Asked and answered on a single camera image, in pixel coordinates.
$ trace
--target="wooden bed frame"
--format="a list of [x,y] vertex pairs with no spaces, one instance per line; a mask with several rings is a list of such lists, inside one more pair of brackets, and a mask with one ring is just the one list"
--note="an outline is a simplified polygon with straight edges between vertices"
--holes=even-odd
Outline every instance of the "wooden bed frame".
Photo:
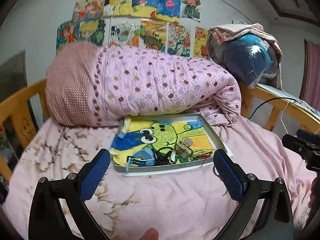
[[[23,148],[27,147],[29,142],[36,135],[36,129],[31,120],[27,105],[28,100],[34,95],[39,94],[44,119],[47,120],[50,117],[45,97],[45,84],[46,79],[43,79],[31,86],[19,90],[0,103],[0,123],[3,123],[7,118],[11,118],[14,130]],[[240,83],[239,86],[242,97],[241,115],[243,117],[248,116],[253,98],[259,98],[263,101],[267,101],[271,98],[278,98],[277,95],[261,87],[249,89],[242,83]],[[269,102],[269,104],[273,105],[273,108],[265,129],[270,131],[273,130],[278,116],[280,112],[287,106],[287,102],[288,101],[285,99],[278,99]],[[301,123],[301,129],[312,133],[317,132],[320,129],[320,122],[317,119],[315,119],[302,108],[292,103],[288,104],[285,112]],[[0,174],[2,174],[4,179],[7,181],[10,180],[12,175],[11,170],[2,157],[0,157]]]

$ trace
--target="pink curtain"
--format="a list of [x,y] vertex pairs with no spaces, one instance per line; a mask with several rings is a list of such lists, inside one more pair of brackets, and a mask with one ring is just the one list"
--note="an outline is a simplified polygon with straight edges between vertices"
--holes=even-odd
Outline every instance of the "pink curtain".
[[308,72],[303,100],[320,111],[320,44],[307,42]]

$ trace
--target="bed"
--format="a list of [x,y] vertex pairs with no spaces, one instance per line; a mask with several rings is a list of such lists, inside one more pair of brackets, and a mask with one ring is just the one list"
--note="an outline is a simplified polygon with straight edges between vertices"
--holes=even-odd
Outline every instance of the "bed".
[[[45,96],[46,80],[23,88],[0,103],[0,123],[11,118],[25,151],[13,174],[0,158],[0,173],[10,181],[4,203],[8,218],[25,239],[28,238],[28,216],[38,179],[62,179],[77,172],[100,148],[109,148],[116,128],[65,128],[58,130],[50,117]],[[246,173],[259,179],[284,178],[292,203],[294,225],[300,232],[307,221],[311,183],[316,173],[305,168],[299,155],[282,146],[272,133],[281,110],[310,132],[320,128],[320,121],[303,108],[285,99],[270,101],[273,106],[265,129],[246,117],[253,98],[263,101],[279,97],[257,86],[250,90],[240,84],[241,117],[235,126],[214,126],[214,130],[234,156],[232,160]],[[39,94],[46,122],[36,134],[27,100]],[[61,205],[72,232],[80,236],[68,208]],[[235,210],[237,203],[228,196],[224,184],[214,176],[212,165],[184,172],[124,177],[111,165],[88,209],[109,237],[138,239],[148,228],[159,231],[161,239],[212,239]],[[258,217],[258,206],[243,233],[248,235]]]

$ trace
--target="wall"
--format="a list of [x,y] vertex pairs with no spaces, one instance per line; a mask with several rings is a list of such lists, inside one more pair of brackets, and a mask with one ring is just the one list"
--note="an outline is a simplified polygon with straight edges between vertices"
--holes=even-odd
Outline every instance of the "wall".
[[270,33],[278,40],[283,53],[281,74],[283,89],[299,97],[304,69],[304,39],[320,43],[320,28],[270,25]]
[[[46,75],[55,57],[58,26],[71,19],[77,0],[18,0],[0,28],[0,65],[22,50],[26,51],[26,75],[32,84]],[[209,28],[214,25],[244,20],[259,22],[269,29],[269,23],[248,0],[201,0],[202,21],[184,19],[182,24]],[[38,98],[31,104],[39,126],[42,111]]]

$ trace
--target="children's drawing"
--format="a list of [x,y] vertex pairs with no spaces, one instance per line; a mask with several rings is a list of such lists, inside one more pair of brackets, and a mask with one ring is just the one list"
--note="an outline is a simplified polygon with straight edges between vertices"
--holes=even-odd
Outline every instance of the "children's drawing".
[[151,19],[141,19],[140,47],[164,52],[167,40],[167,23]]
[[111,45],[132,45],[139,47],[140,25],[121,22],[111,26]]
[[57,31],[57,46],[56,53],[58,53],[69,42],[79,40],[79,22],[67,21],[61,24]]
[[104,0],[82,0],[76,2],[73,9],[73,20],[92,20],[102,17]]
[[130,15],[132,0],[105,0],[103,7],[103,16],[121,16]]
[[155,18],[158,0],[132,0],[131,15],[135,17]]
[[191,18],[196,21],[200,21],[200,11],[199,5],[201,4],[200,0],[182,0],[186,7],[183,11],[183,17]]
[[190,56],[190,32],[191,29],[181,25],[169,24],[168,53],[170,55]]
[[98,46],[102,46],[105,26],[106,24],[104,20],[91,20],[81,22],[79,40],[92,42]]
[[204,159],[214,152],[201,121],[158,122],[138,120],[132,117],[124,138],[120,139],[116,136],[113,140],[110,153],[113,155],[115,163],[126,166],[127,156],[132,156],[145,147],[156,151],[162,157],[170,149],[159,151],[160,148],[174,148],[175,143],[179,143],[185,138],[190,138],[193,141],[190,147],[193,154],[186,159],[176,155],[173,163]]
[[156,17],[166,22],[180,21],[181,0],[158,0]]
[[208,37],[208,31],[196,27],[196,35],[195,35],[195,44],[194,44],[194,51],[193,56],[194,57],[203,57],[206,59],[210,59],[208,53],[207,53],[207,37]]

